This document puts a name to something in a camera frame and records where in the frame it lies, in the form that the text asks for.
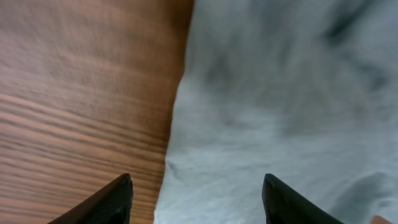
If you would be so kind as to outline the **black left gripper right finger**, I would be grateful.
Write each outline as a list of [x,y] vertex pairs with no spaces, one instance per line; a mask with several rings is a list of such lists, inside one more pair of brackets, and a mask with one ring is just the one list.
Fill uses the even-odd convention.
[[273,174],[266,174],[262,201],[267,224],[342,224]]

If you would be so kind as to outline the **light blue t-shirt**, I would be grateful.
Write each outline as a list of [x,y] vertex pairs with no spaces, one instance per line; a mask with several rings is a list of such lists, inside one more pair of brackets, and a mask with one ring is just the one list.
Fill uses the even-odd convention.
[[397,222],[397,2],[196,1],[156,223],[264,223],[273,174]]

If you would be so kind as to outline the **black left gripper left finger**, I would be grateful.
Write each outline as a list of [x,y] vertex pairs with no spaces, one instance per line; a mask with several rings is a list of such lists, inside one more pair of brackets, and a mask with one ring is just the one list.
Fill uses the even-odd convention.
[[49,224],[129,224],[133,185],[122,174]]

